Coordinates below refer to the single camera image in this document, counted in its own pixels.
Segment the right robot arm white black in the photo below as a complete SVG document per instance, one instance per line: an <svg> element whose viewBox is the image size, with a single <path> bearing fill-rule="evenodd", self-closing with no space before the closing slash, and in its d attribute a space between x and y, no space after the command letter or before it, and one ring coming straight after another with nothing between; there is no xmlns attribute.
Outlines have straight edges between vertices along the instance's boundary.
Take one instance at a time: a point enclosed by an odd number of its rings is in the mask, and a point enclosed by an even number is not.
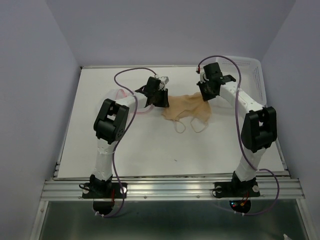
<svg viewBox="0 0 320 240"><path fill-rule="evenodd" d="M266 150L277 139L277 112L265 107L241 89L241 81L224 75L217 62L198 66L197 86L204 101L221 97L235 111L235 124L241 159L231 181L215 183L216 198L260 196L256 173Z"/></svg>

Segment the white mesh laundry bag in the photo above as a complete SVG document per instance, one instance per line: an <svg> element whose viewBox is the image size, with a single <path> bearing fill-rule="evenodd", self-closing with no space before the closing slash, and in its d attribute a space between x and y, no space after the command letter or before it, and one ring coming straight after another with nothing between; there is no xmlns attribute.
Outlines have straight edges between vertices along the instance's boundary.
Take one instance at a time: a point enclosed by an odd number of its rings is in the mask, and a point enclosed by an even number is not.
<svg viewBox="0 0 320 240"><path fill-rule="evenodd" d="M132 95L131 93L126 92L120 88L110 90L105 95L105 98L111 99L115 101L117 104L129 107L129 113L133 114L136 107L136 100L134 96L137 98L137 114L148 113L154 108L151 105L147 105L147 97L142 93L135 92L134 95Z"/></svg>

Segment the beige bra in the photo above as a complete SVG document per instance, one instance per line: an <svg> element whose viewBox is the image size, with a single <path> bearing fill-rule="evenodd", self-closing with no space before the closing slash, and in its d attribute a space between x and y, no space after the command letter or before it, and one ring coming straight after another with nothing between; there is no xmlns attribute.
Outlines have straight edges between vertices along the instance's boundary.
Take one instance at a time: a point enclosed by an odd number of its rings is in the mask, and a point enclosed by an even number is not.
<svg viewBox="0 0 320 240"><path fill-rule="evenodd" d="M173 122L174 130L182 134L186 126L181 119L191 117L190 125L195 133L203 132L212 116L212 108L207 101L203 100L200 92L192 95L169 96L169 107L165 108L162 116L165 120ZM196 130L193 121L197 119L203 124L202 129Z"/></svg>

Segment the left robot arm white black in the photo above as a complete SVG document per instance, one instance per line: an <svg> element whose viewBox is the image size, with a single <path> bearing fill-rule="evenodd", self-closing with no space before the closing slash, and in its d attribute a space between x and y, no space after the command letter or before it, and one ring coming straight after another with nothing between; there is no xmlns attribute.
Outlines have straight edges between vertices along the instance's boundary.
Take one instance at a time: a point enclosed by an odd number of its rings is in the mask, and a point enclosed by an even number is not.
<svg viewBox="0 0 320 240"><path fill-rule="evenodd" d="M122 139L130 114L148 106L159 108L169 107L167 76L149 77L146 85L120 97L115 93L113 98L103 101L93 124L97 137L97 154L94 170L89 182L80 184L84 195L94 194L99 198L111 193L113 177L113 155L116 144Z"/></svg>

